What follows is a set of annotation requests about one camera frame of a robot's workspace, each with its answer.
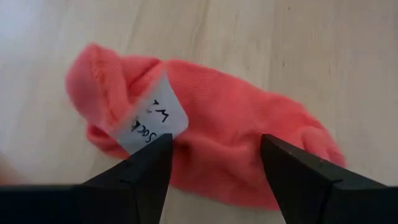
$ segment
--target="white label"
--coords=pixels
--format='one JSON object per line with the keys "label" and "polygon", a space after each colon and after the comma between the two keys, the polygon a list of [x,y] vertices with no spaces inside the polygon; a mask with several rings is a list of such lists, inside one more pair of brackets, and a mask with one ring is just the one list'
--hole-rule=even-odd
{"label": "white label", "polygon": [[170,86],[167,74],[138,104],[135,116],[127,120],[114,136],[130,154],[134,154],[163,134],[177,137],[188,127],[188,117]]}

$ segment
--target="pink sock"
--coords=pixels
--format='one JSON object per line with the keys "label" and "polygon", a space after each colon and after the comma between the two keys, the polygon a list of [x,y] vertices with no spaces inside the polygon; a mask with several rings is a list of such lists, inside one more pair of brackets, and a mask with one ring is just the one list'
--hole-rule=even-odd
{"label": "pink sock", "polygon": [[87,46],[66,77],[70,100],[88,122],[88,140],[113,156],[129,156],[107,133],[164,70],[189,118],[187,130],[174,139],[174,187],[233,205],[278,209],[262,169],[261,134],[344,166],[328,131],[284,96],[192,63],[121,57],[98,45]]}

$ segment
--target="sock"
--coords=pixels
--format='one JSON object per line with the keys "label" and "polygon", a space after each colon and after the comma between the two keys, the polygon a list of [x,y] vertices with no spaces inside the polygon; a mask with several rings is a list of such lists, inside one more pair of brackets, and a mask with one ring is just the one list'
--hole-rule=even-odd
{"label": "sock", "polygon": [[127,158],[107,133],[163,70],[189,118],[187,130],[174,139],[174,187],[228,204],[277,210],[262,168],[261,134],[345,165],[328,131],[287,97],[200,65],[121,57],[95,44],[81,52],[66,77],[70,100],[88,122],[88,140]]}

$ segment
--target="wooden surface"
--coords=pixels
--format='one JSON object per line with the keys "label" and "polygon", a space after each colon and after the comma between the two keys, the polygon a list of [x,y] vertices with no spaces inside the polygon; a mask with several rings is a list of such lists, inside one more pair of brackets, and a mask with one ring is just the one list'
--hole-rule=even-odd
{"label": "wooden surface", "polygon": [[[83,182],[117,163],[84,137],[63,78],[98,42],[180,58],[302,102],[349,169],[398,185],[396,0],[0,0],[0,181]],[[164,223],[283,223],[169,190]]]}

